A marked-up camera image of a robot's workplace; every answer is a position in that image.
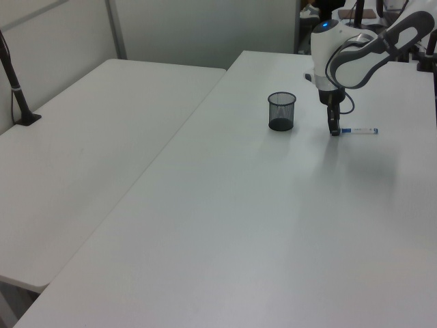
blue marker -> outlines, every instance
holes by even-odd
[[[343,128],[341,133],[352,133],[355,135],[377,135],[377,128]]]

robotic arm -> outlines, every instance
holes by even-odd
[[[328,20],[311,34],[314,76],[305,77],[319,89],[328,106],[328,125],[339,135],[339,104],[345,88],[358,89],[390,59],[409,49],[437,28],[437,0],[410,0],[397,21],[379,35]]]

white wall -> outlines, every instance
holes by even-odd
[[[228,69],[243,50],[293,53],[300,0],[112,0],[128,59]]]
[[[117,57],[104,0],[69,0],[3,34],[32,111]],[[0,66],[0,133],[11,126],[10,84]]]

